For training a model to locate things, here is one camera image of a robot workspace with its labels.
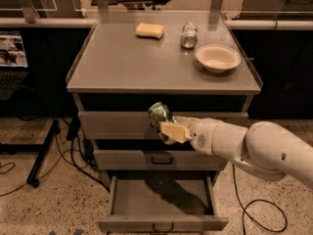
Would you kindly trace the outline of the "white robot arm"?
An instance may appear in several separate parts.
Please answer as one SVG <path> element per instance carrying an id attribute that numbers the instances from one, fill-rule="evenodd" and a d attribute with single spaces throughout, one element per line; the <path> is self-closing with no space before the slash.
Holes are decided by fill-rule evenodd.
<path id="1" fill-rule="evenodd" d="M 178 117 L 162 122 L 160 133 L 257 178 L 277 181 L 289 175 L 313 188 L 313 147 L 276 123 L 243 127 L 214 118 Z"/>

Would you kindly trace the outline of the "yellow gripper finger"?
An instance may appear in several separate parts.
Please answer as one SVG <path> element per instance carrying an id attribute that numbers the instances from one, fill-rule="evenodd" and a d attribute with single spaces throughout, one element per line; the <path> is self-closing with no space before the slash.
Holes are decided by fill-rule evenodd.
<path id="1" fill-rule="evenodd" d="M 198 121 L 196 117 L 179 117 L 175 118 L 177 123 L 184 124 L 184 125 L 192 125 L 195 121 Z"/>
<path id="2" fill-rule="evenodd" d="M 165 137 L 167 143 L 185 143 L 192 139 L 190 129 L 186 125 L 176 122 L 162 122 L 160 124 L 160 133 Z"/>

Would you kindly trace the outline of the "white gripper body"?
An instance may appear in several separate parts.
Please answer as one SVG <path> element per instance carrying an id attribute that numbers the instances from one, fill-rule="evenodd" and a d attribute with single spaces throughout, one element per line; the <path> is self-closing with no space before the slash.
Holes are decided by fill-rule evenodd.
<path id="1" fill-rule="evenodd" d="M 202 118 L 195 121 L 190 128 L 193 137 L 190 141 L 192 147 L 197 152 L 213 155 L 214 136 L 218 126 L 222 123 L 222 120 L 213 118 Z"/>

